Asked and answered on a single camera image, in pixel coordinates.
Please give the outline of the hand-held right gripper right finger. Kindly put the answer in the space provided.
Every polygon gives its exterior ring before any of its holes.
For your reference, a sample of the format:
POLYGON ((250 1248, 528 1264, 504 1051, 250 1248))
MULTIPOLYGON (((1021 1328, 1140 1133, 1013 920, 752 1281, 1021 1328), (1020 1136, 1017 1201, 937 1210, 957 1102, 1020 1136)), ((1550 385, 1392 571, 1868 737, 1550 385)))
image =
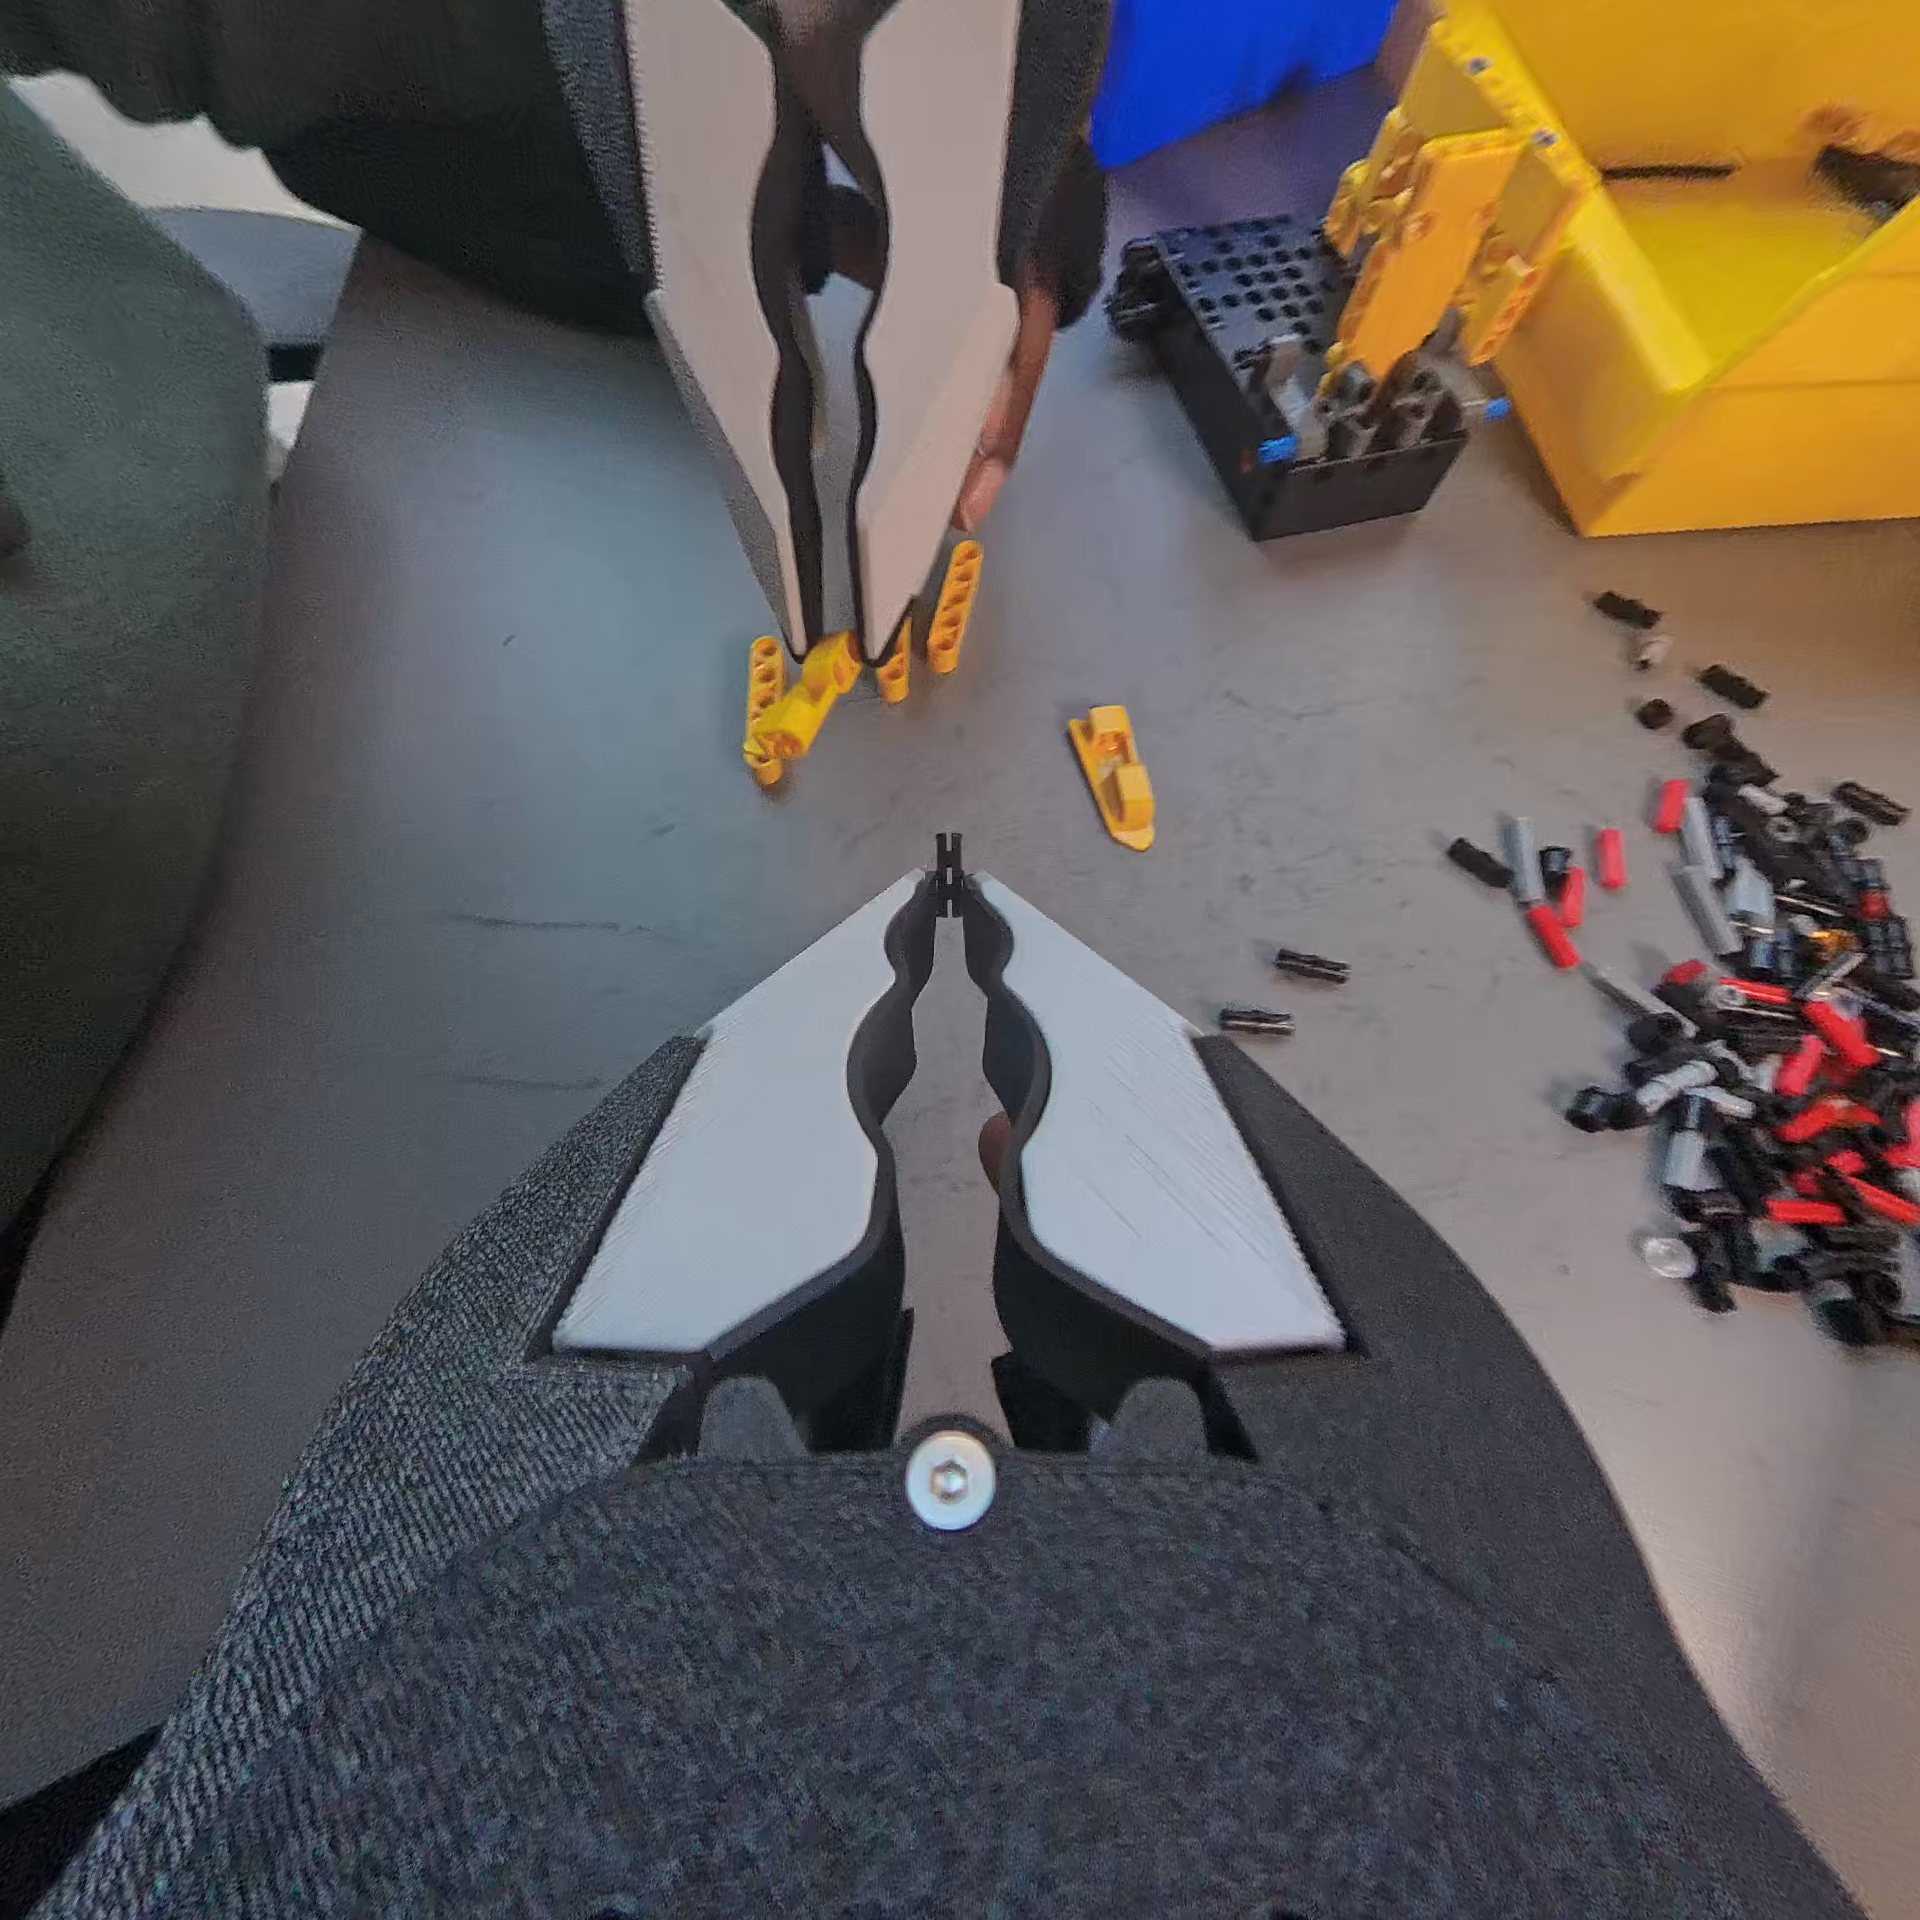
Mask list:
POLYGON ((1269 1179, 1206 1035, 1005 883, 956 888, 985 1001, 997 1157, 992 1360, 1014 1446, 1084 1453, 1140 1385, 1245 1453, 1228 1374, 1348 1356, 1348 1326, 1269 1179))

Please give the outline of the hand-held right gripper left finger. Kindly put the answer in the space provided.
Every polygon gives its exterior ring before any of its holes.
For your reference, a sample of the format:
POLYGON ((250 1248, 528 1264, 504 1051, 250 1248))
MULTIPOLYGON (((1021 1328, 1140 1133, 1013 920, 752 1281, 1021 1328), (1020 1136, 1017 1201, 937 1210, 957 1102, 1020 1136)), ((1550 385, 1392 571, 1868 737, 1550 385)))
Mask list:
POLYGON ((554 1358, 682 1371, 693 1425, 750 1379, 805 1450, 894 1443, 912 1313, 884 1122, 918 1065, 941 899, 910 872, 693 1035, 554 1304, 554 1358))

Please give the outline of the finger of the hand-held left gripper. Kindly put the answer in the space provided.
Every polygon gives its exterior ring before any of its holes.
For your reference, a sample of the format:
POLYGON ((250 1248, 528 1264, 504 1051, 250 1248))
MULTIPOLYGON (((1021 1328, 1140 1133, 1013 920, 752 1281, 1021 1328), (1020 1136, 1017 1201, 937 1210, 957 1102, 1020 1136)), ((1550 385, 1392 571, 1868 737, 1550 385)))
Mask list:
POLYGON ((796 659, 824 632, 805 285, 818 150, 762 16, 623 4, 653 288, 646 318, 796 659))
POLYGON ((1001 192, 1020 4, 848 4, 854 180, 879 226, 852 339, 848 585, 864 664, 889 656, 943 546, 1017 337, 1001 192))

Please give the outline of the blue plastic bin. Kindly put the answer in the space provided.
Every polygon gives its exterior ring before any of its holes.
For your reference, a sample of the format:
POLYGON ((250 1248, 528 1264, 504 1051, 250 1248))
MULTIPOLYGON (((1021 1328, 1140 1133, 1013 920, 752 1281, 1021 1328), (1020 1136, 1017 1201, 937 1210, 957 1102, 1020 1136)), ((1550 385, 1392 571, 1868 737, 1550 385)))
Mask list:
POLYGON ((1089 146, 1120 169, 1367 66, 1392 3, 1116 3, 1089 146))

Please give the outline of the yellow lego connector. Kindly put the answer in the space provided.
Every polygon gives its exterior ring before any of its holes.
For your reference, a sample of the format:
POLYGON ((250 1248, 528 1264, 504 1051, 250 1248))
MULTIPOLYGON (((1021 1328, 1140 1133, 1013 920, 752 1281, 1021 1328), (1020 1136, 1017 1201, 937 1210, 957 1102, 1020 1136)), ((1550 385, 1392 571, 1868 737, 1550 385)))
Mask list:
POLYGON ((1122 848, 1150 850, 1156 842, 1158 809, 1128 712, 1120 705, 1094 705, 1068 722, 1068 738, 1103 833, 1122 848))
POLYGON ((857 683, 862 667, 864 659, 850 632, 830 635, 805 653, 797 676, 786 681, 786 696, 762 722, 783 764, 810 752, 826 716, 857 683))

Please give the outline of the black and yellow lego model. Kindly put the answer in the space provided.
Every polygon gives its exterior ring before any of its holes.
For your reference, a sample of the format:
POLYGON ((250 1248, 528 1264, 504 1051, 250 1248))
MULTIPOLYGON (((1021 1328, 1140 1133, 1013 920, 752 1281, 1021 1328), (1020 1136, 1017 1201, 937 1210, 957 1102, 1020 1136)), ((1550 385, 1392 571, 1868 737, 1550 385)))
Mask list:
POLYGON ((1415 16, 1398 98, 1319 221, 1142 236, 1106 298, 1257 542, 1428 504, 1469 430, 1509 411, 1493 363, 1597 184, 1488 11, 1415 16))

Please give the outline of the pile of small lego pins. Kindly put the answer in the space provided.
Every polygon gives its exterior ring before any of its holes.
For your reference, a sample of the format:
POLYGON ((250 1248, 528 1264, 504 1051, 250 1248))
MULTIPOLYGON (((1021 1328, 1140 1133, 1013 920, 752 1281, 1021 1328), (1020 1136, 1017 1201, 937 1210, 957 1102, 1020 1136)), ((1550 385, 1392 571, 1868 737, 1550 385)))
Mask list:
POLYGON ((1642 1264, 1703 1313, 1788 1299, 1846 1350, 1914 1354, 1914 940, 1874 848, 1910 812, 1850 779, 1788 786, 1740 728, 1764 686, 1722 664, 1686 676, 1703 712, 1656 692, 1626 706, 1692 757, 1653 786, 1645 826, 1693 949, 1649 982, 1576 941, 1590 899, 1629 883, 1616 822, 1557 845, 1511 814, 1493 848, 1456 837, 1441 858, 1620 1021, 1616 1074, 1561 1115, 1649 1142, 1669 1229, 1638 1241, 1642 1264))

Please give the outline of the person's left forearm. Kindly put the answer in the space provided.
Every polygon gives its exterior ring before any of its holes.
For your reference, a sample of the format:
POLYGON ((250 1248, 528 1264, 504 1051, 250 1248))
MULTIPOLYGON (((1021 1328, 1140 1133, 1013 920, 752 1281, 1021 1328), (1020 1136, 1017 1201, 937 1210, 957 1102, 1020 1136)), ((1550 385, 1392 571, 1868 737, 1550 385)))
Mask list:
POLYGON ((562 130, 538 4, 4 3, 12 78, 74 76, 126 118, 277 150, 346 124, 562 130))

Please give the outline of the long black lego beam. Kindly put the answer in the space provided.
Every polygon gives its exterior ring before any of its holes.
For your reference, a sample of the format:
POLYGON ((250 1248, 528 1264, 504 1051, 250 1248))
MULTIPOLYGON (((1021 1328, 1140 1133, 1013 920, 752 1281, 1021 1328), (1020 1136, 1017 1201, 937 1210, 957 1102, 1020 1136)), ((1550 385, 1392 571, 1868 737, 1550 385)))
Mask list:
POLYGON ((1829 144, 1815 158, 1815 177, 1878 224, 1918 197, 1918 163, 1892 154, 1829 144))

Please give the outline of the person's left hand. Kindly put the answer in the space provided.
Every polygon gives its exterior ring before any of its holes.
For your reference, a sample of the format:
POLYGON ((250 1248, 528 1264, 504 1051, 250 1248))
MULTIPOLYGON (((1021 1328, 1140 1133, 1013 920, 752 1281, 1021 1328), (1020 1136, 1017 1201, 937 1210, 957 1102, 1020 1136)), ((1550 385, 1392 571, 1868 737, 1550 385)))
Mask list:
POLYGON ((1058 329, 1058 301, 1044 283, 1029 282, 1020 293, 1017 308, 1020 321, 1010 358, 978 430, 950 513, 950 528, 966 539, 978 536, 1013 476, 1058 329))

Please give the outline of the yellow plastic bin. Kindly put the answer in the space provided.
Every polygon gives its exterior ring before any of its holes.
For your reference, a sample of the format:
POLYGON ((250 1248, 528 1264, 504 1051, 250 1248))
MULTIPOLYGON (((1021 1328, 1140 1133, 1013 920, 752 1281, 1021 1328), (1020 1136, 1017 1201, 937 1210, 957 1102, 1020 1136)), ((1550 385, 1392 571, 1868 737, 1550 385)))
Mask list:
POLYGON ((1874 221, 1833 144, 1914 161, 1914 4, 1466 4, 1597 184, 1495 356, 1585 538, 1914 517, 1914 202, 1874 221), (1709 184, 1604 184, 1737 161, 1709 184))

